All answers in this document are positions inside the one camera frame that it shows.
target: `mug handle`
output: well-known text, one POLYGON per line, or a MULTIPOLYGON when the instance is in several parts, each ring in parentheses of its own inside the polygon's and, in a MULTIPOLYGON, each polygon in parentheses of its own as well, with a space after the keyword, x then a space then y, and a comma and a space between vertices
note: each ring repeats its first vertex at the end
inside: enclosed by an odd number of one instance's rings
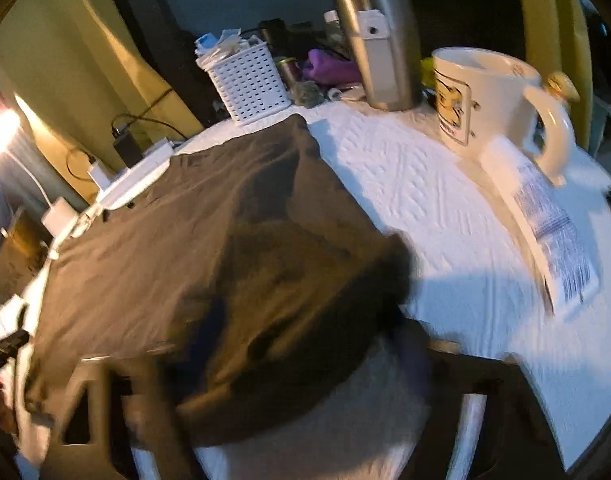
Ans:
POLYGON ((523 95, 541 116, 545 126, 543 153, 535 158, 535 164, 555 186, 562 186, 561 175, 572 155, 575 145, 574 129, 563 104, 553 95, 535 86, 526 86, 523 95))

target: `round table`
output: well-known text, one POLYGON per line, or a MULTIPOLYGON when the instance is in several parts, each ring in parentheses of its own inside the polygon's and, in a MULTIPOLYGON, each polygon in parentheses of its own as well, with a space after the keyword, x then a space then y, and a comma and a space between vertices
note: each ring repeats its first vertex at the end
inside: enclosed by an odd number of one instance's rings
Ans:
MULTIPOLYGON (((597 297, 563 321, 546 309, 527 245, 492 182, 443 146, 428 107, 395 113, 343 102, 291 107, 245 127, 217 124, 178 151, 205 150, 292 113, 306 118, 324 160, 377 227, 400 231, 414 247, 418 286, 407 313, 436 336, 460 342, 463 353, 517 354, 569 468, 611 415, 611 210, 603 197, 611 177, 575 150, 567 184, 556 190, 601 280, 597 297)), ((212 478, 395 478, 426 413, 403 390, 396 364, 377 345, 308 415, 200 456, 212 478)), ((469 421, 480 407, 464 411, 453 479, 467 472, 473 443, 466 441, 476 440, 469 421)))

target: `brown cloth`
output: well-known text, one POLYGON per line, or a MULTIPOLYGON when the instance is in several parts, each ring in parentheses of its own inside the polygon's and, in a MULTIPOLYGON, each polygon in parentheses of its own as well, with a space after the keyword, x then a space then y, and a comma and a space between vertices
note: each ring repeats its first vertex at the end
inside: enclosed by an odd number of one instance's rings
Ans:
POLYGON ((299 115, 176 156, 132 208, 60 248, 26 405, 57 414, 83 357, 172 346, 192 442, 247 438, 307 412, 355 370, 406 300, 410 267, 299 115))

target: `mug rim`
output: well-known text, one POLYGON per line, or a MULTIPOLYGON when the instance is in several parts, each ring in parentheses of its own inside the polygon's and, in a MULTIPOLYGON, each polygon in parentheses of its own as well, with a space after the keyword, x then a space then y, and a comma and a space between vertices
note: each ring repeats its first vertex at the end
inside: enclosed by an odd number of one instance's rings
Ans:
POLYGON ((473 46, 444 46, 441 48, 438 48, 436 50, 432 51, 432 58, 435 59, 440 59, 441 61, 445 62, 445 63, 450 63, 453 64, 459 68, 461 68, 462 70, 471 70, 473 72, 479 73, 479 74, 486 74, 488 76, 498 76, 498 77, 516 77, 516 78, 521 78, 524 80, 536 80, 537 82, 539 82, 541 80, 541 75, 538 72, 538 70, 536 68, 534 68, 532 65, 530 65, 529 63, 523 61, 522 59, 519 59, 517 57, 514 56, 510 56, 509 54, 503 54, 502 52, 497 52, 495 50, 489 50, 487 48, 476 48, 473 46), (504 57, 506 59, 511 59, 512 61, 519 63, 520 65, 524 66, 525 68, 527 68, 527 71, 529 72, 527 75, 525 76, 519 76, 519 75, 511 75, 511 74, 504 74, 504 73, 499 73, 499 72, 494 72, 494 71, 490 71, 490 70, 486 70, 484 68, 477 68, 475 66, 469 66, 466 64, 462 64, 456 61, 452 61, 450 59, 445 59, 444 57, 441 56, 442 53, 444 52, 454 52, 454 51, 461 51, 461 52, 484 52, 486 54, 493 54, 494 56, 501 56, 504 57))

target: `purple object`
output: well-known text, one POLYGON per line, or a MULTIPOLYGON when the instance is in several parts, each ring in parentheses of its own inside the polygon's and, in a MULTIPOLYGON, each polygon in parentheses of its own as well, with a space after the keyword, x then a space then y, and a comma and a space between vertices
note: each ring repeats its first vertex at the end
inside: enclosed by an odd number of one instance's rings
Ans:
POLYGON ((325 86, 359 83, 361 72, 354 61, 343 61, 320 48, 313 48, 303 67, 303 80, 325 86))

